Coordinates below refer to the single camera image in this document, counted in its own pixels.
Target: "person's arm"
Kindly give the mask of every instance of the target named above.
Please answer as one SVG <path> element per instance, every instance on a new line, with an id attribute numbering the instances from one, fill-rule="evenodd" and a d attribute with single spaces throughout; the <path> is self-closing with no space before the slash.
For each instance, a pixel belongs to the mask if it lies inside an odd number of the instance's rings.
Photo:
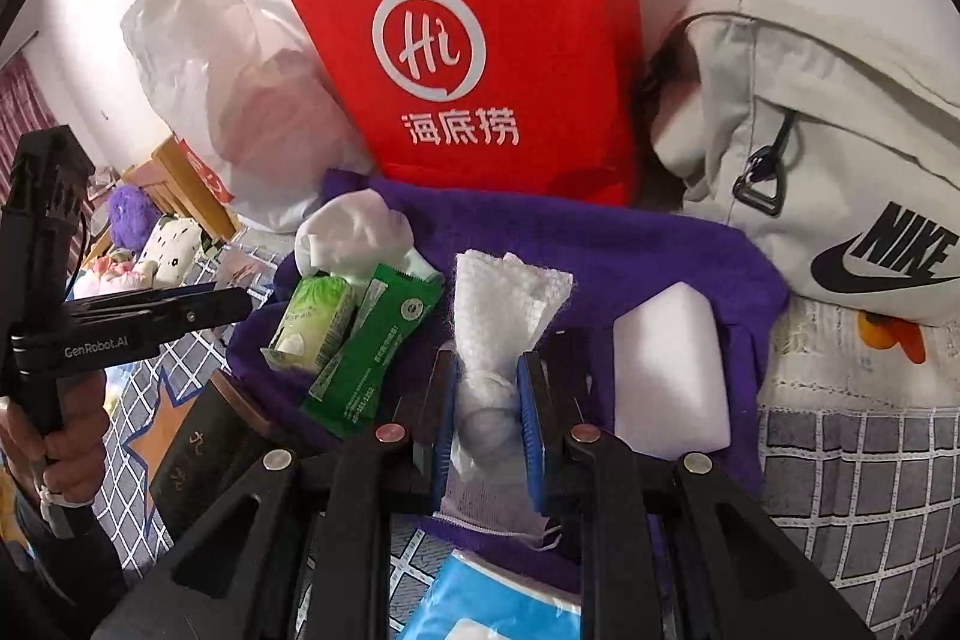
<path id="1" fill-rule="evenodd" d="M 99 525 L 68 540 L 51 532 L 40 517 L 30 464 L 45 456 L 56 459 L 43 473 L 45 485 L 67 501 L 93 499 L 104 480 L 105 384 L 104 374 L 97 372 L 66 392 L 61 399 L 64 429 L 47 437 L 37 434 L 15 403 L 0 405 L 0 445 L 20 489 L 17 522 L 35 554 L 34 571 L 25 576 L 70 638 L 89 637 L 123 597 L 126 582 L 116 550 Z"/>

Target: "red paper bag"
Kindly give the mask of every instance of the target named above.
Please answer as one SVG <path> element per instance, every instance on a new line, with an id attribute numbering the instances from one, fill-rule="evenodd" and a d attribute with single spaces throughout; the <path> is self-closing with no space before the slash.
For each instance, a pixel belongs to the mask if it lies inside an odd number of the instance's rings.
<path id="1" fill-rule="evenodd" d="M 634 195 L 637 0 L 292 1 L 385 175 Z"/>

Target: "blue plastic package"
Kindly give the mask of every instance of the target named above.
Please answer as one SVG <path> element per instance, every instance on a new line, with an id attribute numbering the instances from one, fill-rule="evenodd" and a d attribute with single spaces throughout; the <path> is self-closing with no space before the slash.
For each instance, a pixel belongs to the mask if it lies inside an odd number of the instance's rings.
<path id="1" fill-rule="evenodd" d="M 579 640 L 576 597 L 454 551 L 397 640 Z"/>

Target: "nike swoosh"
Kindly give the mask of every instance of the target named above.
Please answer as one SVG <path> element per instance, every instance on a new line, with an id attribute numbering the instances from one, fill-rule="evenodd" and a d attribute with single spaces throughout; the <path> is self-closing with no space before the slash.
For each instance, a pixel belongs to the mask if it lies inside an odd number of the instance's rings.
<path id="1" fill-rule="evenodd" d="M 824 250 L 810 263 L 810 275 L 817 283 L 834 293 L 882 293 L 887 290 L 903 290 L 907 287 L 934 286 L 938 283 L 949 283 L 958 280 L 957 277 L 939 277 L 936 280 L 915 280 L 912 277 L 863 277 L 847 271 L 843 266 L 843 256 L 850 249 L 851 244 L 862 235 L 849 242 L 838 244 Z"/>

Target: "round pivot bolt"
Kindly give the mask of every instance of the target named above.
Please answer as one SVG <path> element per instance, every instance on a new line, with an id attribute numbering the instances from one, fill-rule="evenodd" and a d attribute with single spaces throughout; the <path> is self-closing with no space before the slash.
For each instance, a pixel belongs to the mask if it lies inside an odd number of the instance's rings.
<path id="1" fill-rule="evenodd" d="M 577 442 L 589 445 L 589 443 L 597 442 L 600 439 L 600 429 L 597 429 L 592 423 L 578 423 L 570 429 L 570 437 L 573 437 Z"/>
<path id="2" fill-rule="evenodd" d="M 713 469 L 713 462 L 709 456 L 704 456 L 702 453 L 688 453 L 683 457 L 683 466 L 686 467 L 686 471 L 693 472 L 694 475 L 706 475 Z"/>
<path id="3" fill-rule="evenodd" d="M 407 429 L 398 423 L 385 423 L 376 430 L 376 438 L 380 442 L 400 442 L 406 435 Z"/>
<path id="4" fill-rule="evenodd" d="M 280 472 L 281 469 L 286 469 L 290 466 L 291 461 L 294 461 L 294 458 L 290 455 L 290 451 L 285 451 L 282 448 L 277 448 L 277 450 L 270 451 L 266 456 L 263 456 L 263 465 L 271 472 Z"/>

